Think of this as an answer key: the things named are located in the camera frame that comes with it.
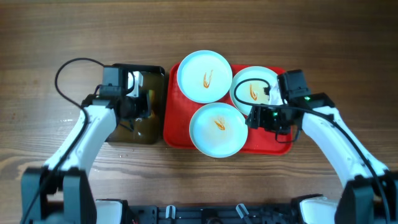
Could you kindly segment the white plate bottom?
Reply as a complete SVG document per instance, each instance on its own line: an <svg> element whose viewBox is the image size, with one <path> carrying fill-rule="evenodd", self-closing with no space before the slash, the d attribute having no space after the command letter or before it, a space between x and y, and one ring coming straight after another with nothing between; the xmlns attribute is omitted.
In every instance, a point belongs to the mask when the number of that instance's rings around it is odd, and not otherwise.
<svg viewBox="0 0 398 224"><path fill-rule="evenodd" d="M192 116L188 130L193 145L214 158L236 154L248 138L244 116L226 103L210 103L199 108Z"/></svg>

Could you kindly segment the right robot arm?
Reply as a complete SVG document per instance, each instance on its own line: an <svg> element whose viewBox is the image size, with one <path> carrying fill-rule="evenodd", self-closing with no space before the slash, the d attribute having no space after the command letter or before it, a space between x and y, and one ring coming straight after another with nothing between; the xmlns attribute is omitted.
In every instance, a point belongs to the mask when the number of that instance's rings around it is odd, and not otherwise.
<svg viewBox="0 0 398 224"><path fill-rule="evenodd" d="M338 202L322 195L292 201L294 223L397 223L397 172L377 160L349 130L325 93L312 93L303 71L277 77L277 89L263 89L270 102L250 103L246 124L275 134L292 126L324 153L343 186Z"/></svg>

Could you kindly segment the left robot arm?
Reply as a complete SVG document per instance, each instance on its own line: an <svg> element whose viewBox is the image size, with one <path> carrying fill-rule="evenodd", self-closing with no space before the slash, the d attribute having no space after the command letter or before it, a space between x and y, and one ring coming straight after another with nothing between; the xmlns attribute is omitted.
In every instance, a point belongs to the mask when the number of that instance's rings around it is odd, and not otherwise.
<svg viewBox="0 0 398 224"><path fill-rule="evenodd" d="M150 115L142 89L150 66L103 67L103 82L77 107L80 117L58 151L21 179L21 223L120 223L126 204L93 198L88 176L102 145L123 123Z"/></svg>

